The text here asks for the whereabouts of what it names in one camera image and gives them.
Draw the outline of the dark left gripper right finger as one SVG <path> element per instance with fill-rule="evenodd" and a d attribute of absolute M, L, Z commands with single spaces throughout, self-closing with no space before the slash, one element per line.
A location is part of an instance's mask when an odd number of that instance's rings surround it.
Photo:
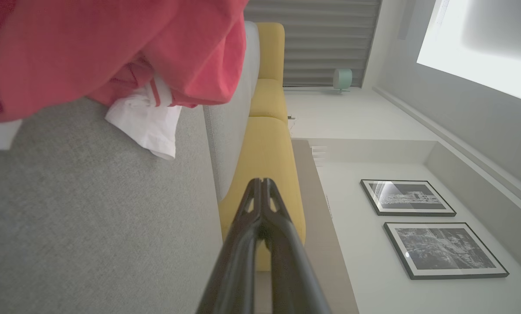
<path fill-rule="evenodd" d="M 262 239 L 271 255 L 273 314 L 331 314 L 276 183 L 262 180 Z"/>

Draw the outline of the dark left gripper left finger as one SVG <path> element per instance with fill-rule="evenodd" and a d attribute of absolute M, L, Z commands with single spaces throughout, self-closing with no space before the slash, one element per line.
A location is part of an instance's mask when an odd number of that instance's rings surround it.
<path fill-rule="evenodd" d="M 254 314 L 262 180 L 249 181 L 197 307 L 197 314 Z"/>

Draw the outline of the red garment with white trim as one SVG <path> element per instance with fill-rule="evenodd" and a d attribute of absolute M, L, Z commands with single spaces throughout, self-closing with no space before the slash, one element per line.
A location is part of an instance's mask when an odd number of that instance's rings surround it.
<path fill-rule="evenodd" d="M 224 105 L 240 81 L 249 0 L 0 0 L 0 150 L 23 119 L 88 97 L 157 157 L 183 107 Z"/>

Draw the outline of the large yellow back cushion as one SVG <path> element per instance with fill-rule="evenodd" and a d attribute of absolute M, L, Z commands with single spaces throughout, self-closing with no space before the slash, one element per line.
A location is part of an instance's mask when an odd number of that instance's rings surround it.
<path fill-rule="evenodd" d="M 306 222 L 287 125 L 272 117 L 249 117 L 234 177 L 218 205 L 222 238 L 227 237 L 249 181 L 269 177 L 277 186 L 287 213 L 304 244 Z"/>

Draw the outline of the long grey seat cushion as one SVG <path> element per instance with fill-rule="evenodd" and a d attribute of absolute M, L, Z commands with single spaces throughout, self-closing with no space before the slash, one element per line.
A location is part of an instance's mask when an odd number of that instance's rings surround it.
<path fill-rule="evenodd" d="M 230 189 L 257 81 L 241 81 L 228 103 L 203 106 L 217 201 Z"/>

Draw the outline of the small black framed picture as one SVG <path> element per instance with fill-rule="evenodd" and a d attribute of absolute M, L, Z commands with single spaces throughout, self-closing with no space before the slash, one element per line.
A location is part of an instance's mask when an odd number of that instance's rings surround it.
<path fill-rule="evenodd" d="M 429 181 L 360 180 L 378 216 L 454 217 L 457 212 Z"/>

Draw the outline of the large grey sofa seat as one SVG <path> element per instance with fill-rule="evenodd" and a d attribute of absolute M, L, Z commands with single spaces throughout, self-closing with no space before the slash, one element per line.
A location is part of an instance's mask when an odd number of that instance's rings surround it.
<path fill-rule="evenodd" d="M 0 151 L 0 314 L 194 314 L 222 240 L 202 109 L 174 160 L 88 99 L 25 119 Z"/>

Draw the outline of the large black framed picture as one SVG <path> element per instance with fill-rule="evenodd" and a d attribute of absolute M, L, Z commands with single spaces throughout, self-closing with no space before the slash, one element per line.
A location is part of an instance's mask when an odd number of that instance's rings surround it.
<path fill-rule="evenodd" d="M 385 222 L 411 280 L 506 278 L 509 271 L 464 222 Z"/>

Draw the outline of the mint green round lamp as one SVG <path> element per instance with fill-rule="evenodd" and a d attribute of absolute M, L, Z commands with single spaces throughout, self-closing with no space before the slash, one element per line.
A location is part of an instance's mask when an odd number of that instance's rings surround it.
<path fill-rule="evenodd" d="M 353 72 L 351 69 L 335 69 L 333 75 L 333 89 L 338 93 L 349 92 L 353 82 Z"/>

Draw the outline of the short grey seat cushion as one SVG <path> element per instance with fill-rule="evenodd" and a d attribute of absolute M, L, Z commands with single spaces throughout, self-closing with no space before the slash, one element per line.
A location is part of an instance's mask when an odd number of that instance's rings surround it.
<path fill-rule="evenodd" d="M 243 76 L 250 86 L 254 87 L 258 81 L 260 68 L 260 38 L 257 24 L 245 21 L 246 51 L 243 67 Z"/>

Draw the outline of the grey pleated curtain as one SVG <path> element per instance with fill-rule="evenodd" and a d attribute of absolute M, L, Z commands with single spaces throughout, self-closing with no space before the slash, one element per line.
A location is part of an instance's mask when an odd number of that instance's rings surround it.
<path fill-rule="evenodd" d="M 284 87 L 332 87 L 336 69 L 361 87 L 382 0 L 249 0 L 245 20 L 282 24 Z"/>

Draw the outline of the bright ceiling light panel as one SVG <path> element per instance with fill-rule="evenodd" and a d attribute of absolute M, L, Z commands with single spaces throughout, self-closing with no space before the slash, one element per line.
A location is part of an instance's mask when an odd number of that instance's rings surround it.
<path fill-rule="evenodd" d="M 521 99 L 521 0 L 434 0 L 417 62 Z"/>

